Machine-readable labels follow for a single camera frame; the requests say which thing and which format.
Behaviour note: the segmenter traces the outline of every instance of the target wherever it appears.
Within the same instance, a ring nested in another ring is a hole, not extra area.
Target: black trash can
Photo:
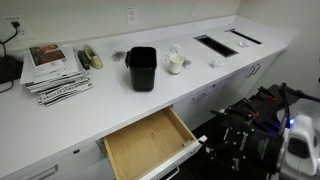
[[[134,47],[127,52],[126,65],[130,67],[132,87],[136,91],[151,91],[157,68],[156,49]]]

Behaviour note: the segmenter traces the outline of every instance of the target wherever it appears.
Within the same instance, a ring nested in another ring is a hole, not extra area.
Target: open drawer
[[[171,108],[143,118],[103,140],[117,180],[159,179],[201,147]]]

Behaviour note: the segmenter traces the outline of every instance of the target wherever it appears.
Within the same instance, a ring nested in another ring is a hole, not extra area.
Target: white wall
[[[237,15],[297,34],[254,89],[287,82],[320,97],[319,0],[242,0]]]
[[[8,50],[18,50],[234,15],[239,3],[201,0],[198,16],[191,16],[193,0],[0,0],[0,17],[21,15],[35,35],[31,40],[8,43]],[[126,6],[131,5],[138,9],[138,24],[129,26]],[[10,34],[1,19],[1,40]]]

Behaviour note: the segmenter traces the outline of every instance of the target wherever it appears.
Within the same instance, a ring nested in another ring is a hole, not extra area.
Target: wall outlet
[[[193,2],[193,8],[192,8],[192,16],[197,16],[199,13],[199,6],[200,6],[200,1],[196,0]]]
[[[18,40],[25,40],[25,39],[31,39],[34,38],[34,35],[31,33],[30,29],[27,27],[24,20],[21,18],[20,15],[14,15],[14,16],[4,16],[2,17],[4,23],[7,25],[7,27],[10,29],[11,32],[15,33],[16,30],[12,26],[11,22],[19,22],[20,26],[18,27],[18,34],[16,38]]]
[[[128,21],[128,25],[138,23],[138,11],[136,6],[127,7],[127,21]]]

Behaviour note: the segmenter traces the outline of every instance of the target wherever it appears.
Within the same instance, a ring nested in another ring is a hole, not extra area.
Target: countertop
[[[263,44],[250,43],[249,48],[241,48],[238,43],[243,38],[225,32],[231,28]],[[193,39],[203,34],[239,54],[224,58]],[[209,83],[285,50],[291,39],[286,33],[229,16],[71,44],[78,50],[84,44],[91,45],[104,68],[90,70],[92,89],[49,107],[38,105],[37,96],[30,94],[18,80],[12,90],[0,94],[0,178],[55,154],[85,146],[170,106]],[[169,73],[166,60],[172,44],[179,44],[180,54],[192,61],[190,68],[183,69],[179,75]],[[128,51],[134,46],[151,46],[157,50],[158,66],[151,92],[135,92],[124,60],[111,59],[115,51]],[[209,66],[216,59],[224,62],[222,68]]]

